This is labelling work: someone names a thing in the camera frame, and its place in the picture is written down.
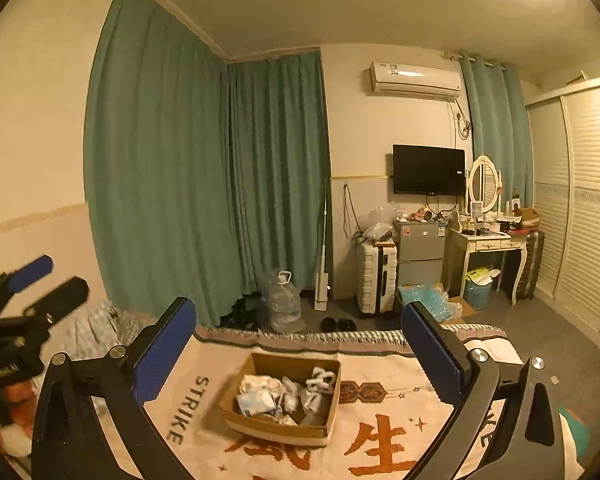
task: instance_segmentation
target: large plastic water bottle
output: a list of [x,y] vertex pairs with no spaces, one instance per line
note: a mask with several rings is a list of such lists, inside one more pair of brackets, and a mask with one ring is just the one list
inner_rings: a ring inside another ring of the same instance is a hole
[[299,332],[304,328],[300,294],[291,283],[288,270],[281,270],[269,288],[269,313],[272,329],[280,334]]

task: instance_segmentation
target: wardrobe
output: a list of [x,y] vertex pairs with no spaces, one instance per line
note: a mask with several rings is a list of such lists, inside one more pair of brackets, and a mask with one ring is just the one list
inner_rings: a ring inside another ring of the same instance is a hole
[[542,94],[526,110],[545,233],[536,296],[600,347],[600,78]]

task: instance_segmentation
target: metal screw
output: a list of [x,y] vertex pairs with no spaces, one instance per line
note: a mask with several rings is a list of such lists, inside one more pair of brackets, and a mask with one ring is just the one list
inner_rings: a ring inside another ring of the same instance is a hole
[[532,357],[531,365],[536,370],[542,370],[544,368],[544,360],[541,357]]
[[126,354],[126,348],[122,345],[114,346],[111,350],[109,350],[109,355],[114,359],[120,359],[124,357]]
[[64,354],[56,354],[51,359],[51,362],[54,364],[54,366],[60,366],[61,364],[64,364],[65,361],[66,357]]
[[482,348],[474,348],[471,350],[471,359],[478,361],[479,363],[485,362],[489,358],[489,354]]

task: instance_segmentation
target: green curtain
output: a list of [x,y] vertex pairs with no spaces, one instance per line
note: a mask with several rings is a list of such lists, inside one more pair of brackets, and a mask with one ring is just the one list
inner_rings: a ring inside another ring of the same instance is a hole
[[469,61],[462,53],[460,65],[469,97],[473,125],[474,157],[487,155],[502,173],[502,203],[513,189],[523,206],[533,205],[531,130],[522,97],[518,69],[510,64],[485,64],[480,56]]
[[215,325],[241,297],[227,77],[153,0],[113,0],[91,73],[84,183],[116,306],[159,316],[186,296]]
[[[231,64],[229,74],[244,288],[262,287],[273,269],[291,270],[297,288],[314,288],[330,177],[320,53]],[[327,218],[328,247],[330,225]]]

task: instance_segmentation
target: television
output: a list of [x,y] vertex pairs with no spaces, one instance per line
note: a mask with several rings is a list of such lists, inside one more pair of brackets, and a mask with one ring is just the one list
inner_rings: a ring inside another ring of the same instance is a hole
[[464,150],[394,144],[394,193],[463,195]]

